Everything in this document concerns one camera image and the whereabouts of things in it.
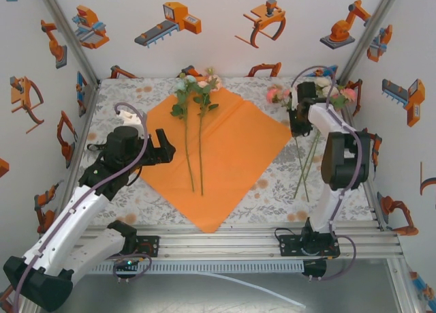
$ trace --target white wall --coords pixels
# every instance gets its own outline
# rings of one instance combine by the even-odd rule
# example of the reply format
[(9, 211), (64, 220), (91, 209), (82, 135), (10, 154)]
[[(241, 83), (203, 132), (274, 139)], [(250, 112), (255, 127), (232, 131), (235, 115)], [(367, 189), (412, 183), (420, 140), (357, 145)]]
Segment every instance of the white wall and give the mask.
[[(43, 194), (60, 179), (67, 178), (65, 159), (57, 140), (57, 124), (61, 110), (70, 117), (80, 136), (86, 115), (78, 117), (76, 101), (76, 73), (80, 70), (72, 52), (68, 51), (67, 65), (55, 68), (55, 58), (48, 48), (48, 37), (42, 32), (40, 20), (53, 21), (42, 0), (0, 0), (0, 158), (9, 162), (10, 171), (0, 178), (0, 266), (11, 255), (22, 256), (37, 241), (37, 216), (33, 197)], [(60, 44), (65, 40), (54, 31)], [(26, 134), (32, 120), (11, 104), (10, 77), (27, 76), (42, 92), (44, 103), (34, 113), (45, 121)], [(37, 102), (31, 91), (32, 104)], [(73, 138), (64, 130), (64, 139)], [(63, 197), (65, 183), (58, 188), (57, 197), (49, 204), (53, 209)], [(7, 286), (7, 278), (0, 273), (0, 291)]]
[[(330, 34), (334, 23), (346, 18), (348, 5), (355, 0), (277, 0), (277, 5), (286, 11), (286, 28), (275, 42), (259, 34), (258, 49), (234, 35), (249, 39), (253, 23), (243, 14), (266, 0), (57, 1), (74, 29), (71, 18), (77, 14), (78, 5), (91, 8), (107, 25), (110, 41), (94, 50), (84, 48), (99, 78), (109, 77), (110, 67), (116, 64), (145, 77), (175, 76), (189, 64), (198, 70), (213, 65), (221, 75), (244, 76), (254, 65), (278, 61), (283, 64), (280, 75), (286, 76), (314, 64), (338, 64), (343, 68), (356, 46), (354, 42), (332, 50), (320, 42), (321, 37)], [(167, 1), (185, 4), (190, 14), (201, 19), (202, 32), (174, 33), (150, 48), (136, 44), (136, 37), (164, 20), (162, 5)], [(362, 0), (363, 8), (370, 14), (378, 3), (379, 0)], [(357, 18), (351, 35), (358, 40), (363, 31), (363, 22)]]
[[(368, 127), (383, 138), (376, 187), (382, 195), (402, 200), (409, 207), (420, 232), (414, 237), (400, 237), (401, 245), (411, 268), (433, 288), (436, 187), (430, 185), (420, 195), (420, 161), (424, 162), (424, 179), (436, 177), (435, 15), (434, 0), (397, 0), (382, 25), (393, 26), (387, 52), (379, 63), (362, 58), (352, 78), (363, 80), (357, 126)], [(417, 78), (424, 83), (426, 99), (421, 104), (421, 119), (412, 128), (406, 124), (402, 106), (382, 95), (384, 78), (404, 88)], [(392, 214), (390, 225), (404, 226), (403, 215)]]

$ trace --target metal floor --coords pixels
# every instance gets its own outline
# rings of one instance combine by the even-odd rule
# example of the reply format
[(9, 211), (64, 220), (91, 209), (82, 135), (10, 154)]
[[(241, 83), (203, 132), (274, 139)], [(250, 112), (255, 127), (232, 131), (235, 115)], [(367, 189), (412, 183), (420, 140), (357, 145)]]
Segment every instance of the metal floor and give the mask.
[[(349, 260), (328, 263), (335, 273)], [(308, 282), (299, 273), (232, 274), (306, 305), (294, 310), (269, 294), (202, 275), (146, 275), (131, 284), (111, 276), (87, 276), (58, 313), (377, 313), (398, 312), (384, 260), (357, 260), (342, 278)]]

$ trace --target orange cloth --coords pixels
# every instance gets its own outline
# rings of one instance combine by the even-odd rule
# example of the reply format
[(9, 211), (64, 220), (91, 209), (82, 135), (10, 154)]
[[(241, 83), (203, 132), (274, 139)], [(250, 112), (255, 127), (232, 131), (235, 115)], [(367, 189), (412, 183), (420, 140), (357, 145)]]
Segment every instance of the orange cloth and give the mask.
[(147, 128), (158, 144), (155, 129), (163, 128), (176, 147), (169, 164), (144, 166), (141, 177), (205, 233), (215, 232), (250, 187), (291, 138), (289, 128), (265, 115), (253, 103), (221, 88), (211, 93), (215, 110), (202, 126), (204, 195), (200, 193), (198, 129), (200, 105), (189, 97), (188, 148), (195, 192), (185, 155), (185, 125), (173, 117), (174, 95), (150, 110)]

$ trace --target white rose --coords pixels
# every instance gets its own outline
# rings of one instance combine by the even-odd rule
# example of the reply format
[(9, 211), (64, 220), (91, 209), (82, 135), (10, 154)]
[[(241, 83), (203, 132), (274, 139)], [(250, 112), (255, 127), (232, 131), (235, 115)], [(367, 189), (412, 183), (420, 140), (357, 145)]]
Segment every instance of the white rose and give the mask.
[[(330, 91), (330, 88), (331, 88), (331, 86), (327, 86), (327, 87), (324, 87), (322, 89), (322, 95), (324, 97), (327, 97), (328, 92)], [(332, 90), (332, 93), (331, 93), (330, 96), (337, 95), (338, 93), (339, 93), (339, 90), (336, 87), (333, 87), (333, 90)]]
[(329, 78), (319, 77), (315, 79), (314, 83), (320, 87), (327, 87), (332, 84), (332, 81)]

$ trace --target floral tablecloth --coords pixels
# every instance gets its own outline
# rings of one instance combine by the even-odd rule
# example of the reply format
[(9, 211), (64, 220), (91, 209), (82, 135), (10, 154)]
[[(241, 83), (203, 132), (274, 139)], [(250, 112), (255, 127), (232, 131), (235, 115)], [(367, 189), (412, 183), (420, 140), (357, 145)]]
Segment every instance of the floral tablecloth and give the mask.
[[(223, 78), (223, 85), (233, 93), (252, 101), (265, 114), (289, 126), (289, 117), (284, 108), (266, 101), (267, 87), (278, 83), (289, 87), (293, 78)], [(106, 136), (122, 124), (114, 113), (117, 102), (129, 102), (147, 112), (171, 93), (175, 78), (108, 79), (100, 86), (97, 106), (87, 136), (88, 143), (104, 143)], [(302, 163), (309, 154), (316, 136), (314, 130), (308, 137), (298, 138)], [(321, 196), (323, 181), (321, 161), (326, 139), (320, 137), (311, 170), (307, 177), (307, 198), (301, 183), (296, 198), (295, 189), (300, 178), (300, 162), (296, 140), (291, 139), (248, 191), (238, 206), (229, 215), (226, 224), (274, 223), (305, 221), (316, 208)], [(86, 148), (80, 162), (79, 175), (92, 164), (97, 153)], [(167, 200), (139, 179), (132, 186), (123, 188), (112, 202), (91, 223), (107, 225), (115, 219), (129, 224), (190, 224)], [(372, 220), (363, 187), (354, 192), (339, 215), (339, 220)]]

